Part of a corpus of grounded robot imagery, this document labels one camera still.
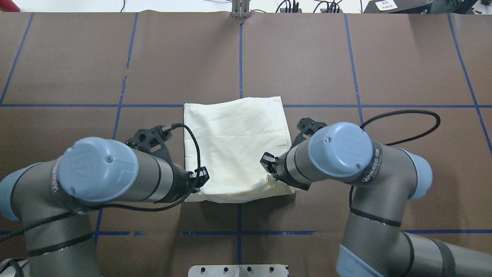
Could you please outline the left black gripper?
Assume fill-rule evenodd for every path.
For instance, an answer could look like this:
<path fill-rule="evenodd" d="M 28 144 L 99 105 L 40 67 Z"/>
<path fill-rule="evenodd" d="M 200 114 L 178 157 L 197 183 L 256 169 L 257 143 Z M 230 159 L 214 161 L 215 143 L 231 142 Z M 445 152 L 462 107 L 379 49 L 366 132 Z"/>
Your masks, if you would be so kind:
<path fill-rule="evenodd" d="M 207 167 L 187 171 L 172 160 L 166 142 L 177 128 L 188 131 L 199 150 L 196 137 L 186 125 L 141 128 L 126 141 L 126 148 L 136 155 L 139 166 L 129 193 L 197 193 L 210 179 Z"/>

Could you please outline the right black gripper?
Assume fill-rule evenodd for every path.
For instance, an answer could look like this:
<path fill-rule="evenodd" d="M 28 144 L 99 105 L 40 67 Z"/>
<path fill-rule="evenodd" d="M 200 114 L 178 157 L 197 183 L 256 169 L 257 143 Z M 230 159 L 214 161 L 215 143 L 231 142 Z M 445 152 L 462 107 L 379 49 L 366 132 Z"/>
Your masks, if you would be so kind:
<path fill-rule="evenodd" d="M 323 122 L 311 118 L 302 118 L 297 124 L 300 131 L 290 149 L 279 157 L 264 152 L 260 163 L 269 167 L 269 173 L 275 180 L 288 186 L 309 190 L 319 171 L 309 157 L 309 140 L 320 129 L 326 127 Z"/>

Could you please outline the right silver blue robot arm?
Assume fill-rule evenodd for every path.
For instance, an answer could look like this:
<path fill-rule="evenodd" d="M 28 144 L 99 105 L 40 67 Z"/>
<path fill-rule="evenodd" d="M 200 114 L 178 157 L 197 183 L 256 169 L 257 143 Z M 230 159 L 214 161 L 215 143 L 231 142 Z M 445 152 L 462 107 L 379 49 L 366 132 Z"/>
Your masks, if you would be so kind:
<path fill-rule="evenodd" d="M 404 232 L 408 200 L 423 198 L 433 181 L 424 158 L 372 140 L 358 125 L 300 123 L 308 138 L 260 160 L 274 179 L 308 190 L 337 180 L 354 188 L 339 246 L 341 277 L 490 277 L 491 255 Z"/>

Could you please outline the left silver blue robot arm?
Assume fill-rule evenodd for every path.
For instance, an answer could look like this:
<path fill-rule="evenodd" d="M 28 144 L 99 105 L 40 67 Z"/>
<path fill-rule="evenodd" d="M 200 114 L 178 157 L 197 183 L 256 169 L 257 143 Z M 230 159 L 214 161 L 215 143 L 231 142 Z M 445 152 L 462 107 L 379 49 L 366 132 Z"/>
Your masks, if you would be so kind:
<path fill-rule="evenodd" d="M 104 208 L 161 212 L 183 203 L 209 180 L 197 157 L 196 170 L 172 161 L 165 142 L 172 124 L 140 129 L 125 143 L 101 137 L 75 142 L 56 160 L 40 162 L 1 181 L 1 215 L 22 228 L 27 259 L 1 263 L 2 277 L 101 277 L 90 212 Z"/>

